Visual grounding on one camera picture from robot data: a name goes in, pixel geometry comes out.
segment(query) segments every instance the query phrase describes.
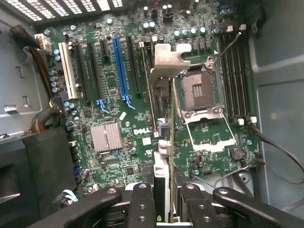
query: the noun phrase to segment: heatsink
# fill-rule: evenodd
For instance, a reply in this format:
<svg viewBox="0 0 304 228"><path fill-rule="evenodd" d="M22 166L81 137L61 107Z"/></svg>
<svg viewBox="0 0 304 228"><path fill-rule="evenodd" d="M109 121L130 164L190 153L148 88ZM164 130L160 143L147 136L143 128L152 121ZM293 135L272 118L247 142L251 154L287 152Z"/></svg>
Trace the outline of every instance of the heatsink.
<svg viewBox="0 0 304 228"><path fill-rule="evenodd" d="M117 150L123 147L118 123L110 123L91 128L96 152Z"/></svg>

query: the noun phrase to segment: white connector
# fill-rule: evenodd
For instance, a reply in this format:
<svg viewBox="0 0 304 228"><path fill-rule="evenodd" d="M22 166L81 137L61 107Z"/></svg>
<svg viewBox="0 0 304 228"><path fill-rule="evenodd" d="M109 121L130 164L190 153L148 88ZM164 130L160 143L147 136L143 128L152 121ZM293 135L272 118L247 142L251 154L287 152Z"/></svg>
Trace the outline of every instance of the white connector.
<svg viewBox="0 0 304 228"><path fill-rule="evenodd" d="M52 53L52 44L49 37L39 33L35 34L34 38L39 42L40 50L44 51L46 54Z"/></svg>
<svg viewBox="0 0 304 228"><path fill-rule="evenodd" d="M77 90L75 87L75 76L74 76L74 71L73 71L73 66L72 66L72 61L71 61L71 53L67 49L68 45L66 43L59 43L59 51L60 51L60 56L61 56L61 62L62 62L62 67L63 67L63 73L65 75L65 80L66 80L66 89L67 89L67 94L68 94L68 99L77 99L78 94Z"/></svg>

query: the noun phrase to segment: pcie slot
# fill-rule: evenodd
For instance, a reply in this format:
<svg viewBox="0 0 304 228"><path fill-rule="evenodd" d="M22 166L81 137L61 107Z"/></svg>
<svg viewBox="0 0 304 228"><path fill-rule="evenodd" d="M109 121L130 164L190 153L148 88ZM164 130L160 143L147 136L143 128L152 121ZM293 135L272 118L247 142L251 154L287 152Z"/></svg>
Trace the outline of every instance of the pcie slot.
<svg viewBox="0 0 304 228"><path fill-rule="evenodd" d="M113 38L113 47L114 47L118 76L119 76L120 87L121 87L121 92L122 92L122 100L127 103L129 108L135 109L133 106L131 106L131 98L129 96L129 91L128 91L128 87L127 87L123 55L122 55L122 51L120 48L119 38L117 38L117 37Z"/></svg>
<svg viewBox="0 0 304 228"><path fill-rule="evenodd" d="M127 41L127 47L128 47L128 53L129 53L129 58L130 58L130 64L131 64L131 71L134 79L134 84L135 84L135 91L136 94L141 93L141 87L138 79L138 72L137 72L137 67L136 67L136 62L135 62L135 55L134 55L134 49L133 49L133 44L132 44L132 38L130 36L126 37Z"/></svg>
<svg viewBox="0 0 304 228"><path fill-rule="evenodd" d="M106 41L100 40L99 44L100 44L100 50L101 50L101 54L102 54L103 58L109 59L108 47L107 47Z"/></svg>
<svg viewBox="0 0 304 228"><path fill-rule="evenodd" d="M103 112L109 114L109 111L107 111L105 109L105 99L103 98L103 92L102 92L101 85L100 85L98 64L97 64L97 59L96 59L93 43L87 43L87 50L89 52L89 56L91 59L91 64L92 64L92 68L93 68L93 78L94 78L94 82L95 82L96 90L97 90L98 100L96 101L96 103L97 103L97 105L100 106L100 108Z"/></svg>
<svg viewBox="0 0 304 228"><path fill-rule="evenodd" d="M71 55L66 43L59 43L59 51L63 67L63 73L66 80L66 89L69 99L77 99L78 94L75 88L75 76L72 67Z"/></svg>
<svg viewBox="0 0 304 228"><path fill-rule="evenodd" d="M84 60L84 54L79 44L76 45L76 54L77 54L78 64L80 67L80 78L81 78L82 88L84 91L84 98L86 102L91 102L90 87L89 87L89 81L87 78L87 73L85 68L86 64Z"/></svg>

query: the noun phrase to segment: motherboard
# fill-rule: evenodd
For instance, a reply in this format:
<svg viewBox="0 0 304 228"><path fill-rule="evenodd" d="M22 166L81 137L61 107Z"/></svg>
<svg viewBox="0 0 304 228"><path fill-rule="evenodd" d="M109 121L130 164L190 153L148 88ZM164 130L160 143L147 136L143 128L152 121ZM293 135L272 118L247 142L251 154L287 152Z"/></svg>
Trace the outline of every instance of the motherboard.
<svg viewBox="0 0 304 228"><path fill-rule="evenodd" d="M173 155L185 178L256 165L258 139L246 128L256 117L242 8L209 0L187 9L175 4L156 0L42 30L85 194L140 182L154 152ZM163 44L177 53L188 44L181 58L190 68L151 85Z"/></svg>

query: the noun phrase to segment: ventilation grille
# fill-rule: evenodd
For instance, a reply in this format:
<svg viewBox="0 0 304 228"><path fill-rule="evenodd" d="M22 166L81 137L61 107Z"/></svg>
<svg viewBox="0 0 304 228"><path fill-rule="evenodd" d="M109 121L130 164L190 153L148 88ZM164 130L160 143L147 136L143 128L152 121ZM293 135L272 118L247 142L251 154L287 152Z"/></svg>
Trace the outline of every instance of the ventilation grille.
<svg viewBox="0 0 304 228"><path fill-rule="evenodd" d="M103 11L118 11L128 8L129 0L0 0L0 5L12 10L28 22L46 24L75 19Z"/></svg>

